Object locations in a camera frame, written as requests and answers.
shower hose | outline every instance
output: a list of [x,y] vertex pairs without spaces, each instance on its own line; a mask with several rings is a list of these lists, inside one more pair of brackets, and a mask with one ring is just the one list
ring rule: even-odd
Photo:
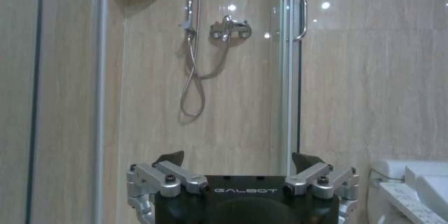
[[[206,93],[204,93],[203,80],[210,79],[214,76],[216,76],[216,74],[219,74],[223,68],[223,64],[226,62],[226,57],[227,57],[227,53],[228,53],[230,45],[231,45],[231,33],[230,32],[227,32],[223,35],[223,40],[226,42],[226,48],[220,56],[219,63],[215,69],[208,74],[200,74],[198,71],[198,65],[196,65],[199,39],[198,37],[195,38],[195,34],[192,32],[187,32],[187,46],[188,46],[188,54],[190,54],[190,57],[187,57],[187,63],[188,63],[190,70],[187,72],[188,78],[187,78],[184,90],[182,91],[183,93],[180,96],[180,110],[187,116],[194,117],[194,118],[198,118],[202,115],[204,111],[204,107],[206,107]],[[186,109],[186,98],[187,98],[187,94],[188,94],[192,82],[195,82],[195,85],[198,88],[202,105],[200,105],[200,108],[195,112],[188,112]]]

marble wall tile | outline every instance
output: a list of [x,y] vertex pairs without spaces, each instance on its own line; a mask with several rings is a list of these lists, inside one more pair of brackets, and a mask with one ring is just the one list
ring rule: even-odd
[[311,29],[446,29],[447,20],[447,0],[310,0]]
[[[380,158],[447,160],[447,32],[315,30],[303,44],[302,151],[368,176]],[[367,178],[359,223],[366,220]]]
[[92,0],[44,0],[32,223],[94,218]]
[[32,121],[35,0],[0,0],[0,220],[24,223]]

shower mixer valve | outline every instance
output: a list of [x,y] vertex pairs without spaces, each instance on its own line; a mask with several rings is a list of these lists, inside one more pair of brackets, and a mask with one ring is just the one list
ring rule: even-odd
[[210,27],[210,36],[214,39],[227,40],[232,33],[238,32],[242,39],[247,39],[252,35],[252,28],[247,20],[243,22],[236,21],[231,15],[226,15],[222,23],[215,22]]

beige tile wall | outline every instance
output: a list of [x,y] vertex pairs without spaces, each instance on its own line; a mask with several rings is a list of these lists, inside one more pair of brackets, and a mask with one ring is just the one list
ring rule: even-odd
[[[128,0],[122,79],[118,223],[136,222],[127,205],[126,170],[160,154],[186,150],[184,166],[206,174],[279,172],[278,113],[272,106],[280,86],[279,55],[264,38],[271,23],[271,0],[203,0],[199,68],[210,72],[223,44],[208,39],[208,28],[226,14],[247,19],[254,35],[235,41],[220,75],[206,80],[206,110],[196,121],[180,115],[186,83],[186,0]],[[188,108],[198,108],[195,88]]]
[[0,0],[0,222],[24,223],[36,1]]
[[359,223],[372,160],[448,159],[447,3],[310,0],[302,151],[358,167]]

shower enclosure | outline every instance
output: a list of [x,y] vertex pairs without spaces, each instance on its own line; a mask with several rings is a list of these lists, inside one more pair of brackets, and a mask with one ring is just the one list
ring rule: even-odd
[[[3,154],[3,175],[15,170],[20,181],[2,181],[2,206],[11,206],[2,207],[3,220],[135,222],[126,170],[178,150],[186,151],[184,166],[194,172],[291,172],[303,0],[202,0],[195,62],[188,62],[182,26],[186,0],[18,3],[35,10],[18,10],[31,13],[23,24],[34,36],[24,40],[18,34],[15,40],[27,42],[23,56],[31,59],[20,72],[23,90],[8,89],[24,94],[15,108],[27,108],[27,131],[8,139],[14,148]],[[12,7],[22,5],[8,6],[12,17]],[[228,41],[227,30],[235,32]],[[188,73],[214,72],[216,66],[218,76],[202,80],[204,110],[191,120],[179,106]],[[15,76],[6,73],[6,80]],[[191,85],[186,108],[200,108],[198,95]]]

